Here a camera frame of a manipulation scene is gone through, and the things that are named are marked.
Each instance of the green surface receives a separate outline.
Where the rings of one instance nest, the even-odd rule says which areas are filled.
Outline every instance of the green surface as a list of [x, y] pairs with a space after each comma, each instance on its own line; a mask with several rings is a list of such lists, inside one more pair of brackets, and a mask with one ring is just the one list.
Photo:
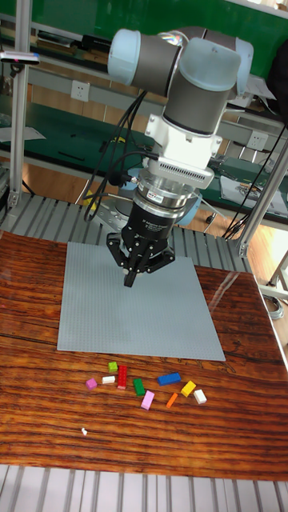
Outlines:
[[[234, 176], [237, 180], [246, 183], [252, 183], [260, 168], [261, 166], [259, 164], [247, 162], [246, 160], [238, 160], [236, 158], [228, 158], [227, 162], [222, 164], [222, 169], [224, 171], [231, 174], [231, 176]], [[269, 176], [270, 175], [268, 173], [263, 171], [259, 179], [256, 181], [256, 185], [264, 186], [269, 179]], [[239, 207], [238, 204], [221, 198], [220, 177], [221, 174], [218, 171], [215, 171], [214, 180], [209, 185], [208, 189], [201, 191], [202, 196], [205, 200], [211, 202], [211, 204], [216, 207], [218, 206], [220, 208], [227, 208], [229, 210], [236, 211]], [[279, 189], [283, 201], [288, 209], [288, 176], [282, 180]], [[248, 213], [249, 211], [250, 208], [241, 208], [242, 213]], [[276, 221], [282, 219], [285, 224], [288, 224], [288, 218], [283, 218], [274, 214], [267, 214], [265, 217]]]
[[[0, 12], [15, 16], [16, 0], [0, 0]], [[34, 22], [77, 34], [112, 38], [120, 28], [144, 34], [204, 26], [249, 41], [252, 73], [267, 76], [276, 49], [288, 37], [288, 19], [226, 0], [34, 0]]]
[[[11, 114], [12, 98], [0, 97], [0, 112]], [[91, 173], [96, 167], [102, 153], [99, 152], [104, 141], [109, 140], [114, 126], [101, 121], [85, 118], [49, 108], [48, 106], [27, 103], [26, 125], [32, 126], [39, 131], [45, 140], [25, 141], [25, 152], [27, 156], [39, 158], [46, 162], [54, 162], [59, 165], [72, 166]], [[146, 137], [139, 132], [133, 132], [134, 140], [139, 145], [152, 144], [153, 139]], [[117, 144], [115, 159], [122, 155], [123, 143]], [[1, 144], [1, 148], [10, 144]], [[107, 151], [100, 171], [105, 173], [109, 162], [113, 144]], [[130, 142], [127, 151], [135, 151], [137, 148]], [[141, 157], [133, 155], [126, 159], [126, 168], [141, 164]]]
[[140, 378], [135, 378], [133, 380], [133, 386], [135, 389], [135, 393], [138, 397], [143, 397], [145, 394], [144, 385], [142, 384], [142, 380]]

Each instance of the white lego brick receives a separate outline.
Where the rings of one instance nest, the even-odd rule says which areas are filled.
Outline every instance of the white lego brick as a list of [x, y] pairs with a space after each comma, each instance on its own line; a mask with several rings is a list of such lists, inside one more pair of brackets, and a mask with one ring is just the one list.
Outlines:
[[109, 375], [108, 377], [102, 377], [102, 384], [113, 384], [115, 382], [115, 376]]
[[207, 398], [202, 390], [195, 391], [194, 396], [199, 404], [207, 402]]

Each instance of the blue lego brick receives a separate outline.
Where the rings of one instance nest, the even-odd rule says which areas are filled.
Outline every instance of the blue lego brick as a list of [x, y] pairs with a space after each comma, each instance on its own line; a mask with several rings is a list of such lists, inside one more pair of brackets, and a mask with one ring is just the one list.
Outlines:
[[157, 381], [160, 386], [167, 386], [167, 384], [175, 384], [176, 382], [180, 382], [181, 377], [179, 374], [169, 374], [157, 377]]

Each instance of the lego brick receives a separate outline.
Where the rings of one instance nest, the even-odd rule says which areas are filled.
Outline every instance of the lego brick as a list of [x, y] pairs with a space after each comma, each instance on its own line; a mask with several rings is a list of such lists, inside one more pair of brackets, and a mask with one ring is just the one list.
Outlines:
[[94, 378], [90, 378], [89, 381], [86, 381], [86, 386], [89, 391], [91, 391], [93, 388], [97, 387], [97, 383]]
[[179, 374], [169, 374], [163, 375], [161, 377], [157, 377], [158, 384], [160, 386], [167, 386], [168, 384], [175, 384], [176, 382], [181, 381], [181, 377]]
[[108, 371], [114, 372], [118, 370], [117, 363], [115, 361], [108, 362]]
[[133, 385], [135, 389], [135, 393], [138, 397], [143, 397], [145, 394], [144, 385], [142, 384], [142, 380], [140, 378], [135, 378], [133, 380]]
[[195, 391], [195, 392], [193, 393], [193, 395], [195, 396], [195, 398], [196, 398], [196, 400], [197, 400], [197, 402], [198, 402], [199, 404], [207, 402], [207, 398], [206, 398], [206, 396], [204, 395], [204, 393], [203, 393], [203, 391], [202, 391], [202, 390], [197, 390], [197, 391]]
[[115, 375], [109, 375], [108, 377], [102, 377], [102, 384], [113, 384], [115, 382]]
[[166, 407], [168, 407], [168, 409], [174, 404], [176, 398], [178, 396], [178, 393], [173, 393], [170, 400], [167, 402], [166, 404]]
[[117, 388], [119, 390], [126, 389], [126, 379], [127, 379], [127, 366], [120, 365], [118, 367], [118, 385], [117, 385]]
[[193, 389], [196, 387], [196, 384], [194, 384], [192, 381], [189, 381], [182, 389], [181, 393], [184, 394], [184, 396], [187, 398], [190, 393], [193, 391]]
[[147, 391], [145, 393], [144, 399], [142, 400], [141, 407], [143, 409], [149, 410], [154, 396], [155, 396], [155, 393], [152, 393], [152, 391]]

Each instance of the electrical outlet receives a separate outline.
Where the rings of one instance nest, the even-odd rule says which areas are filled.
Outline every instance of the electrical outlet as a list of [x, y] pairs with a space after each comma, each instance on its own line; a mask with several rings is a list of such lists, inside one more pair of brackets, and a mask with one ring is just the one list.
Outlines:
[[88, 102], [90, 84], [85, 82], [72, 81], [71, 97], [78, 99], [80, 102]]
[[264, 134], [261, 131], [253, 131], [246, 147], [249, 147], [252, 150], [256, 150], [256, 151], [262, 151], [262, 150], [264, 150], [264, 146], [265, 146], [267, 140], [268, 140], [268, 134]]

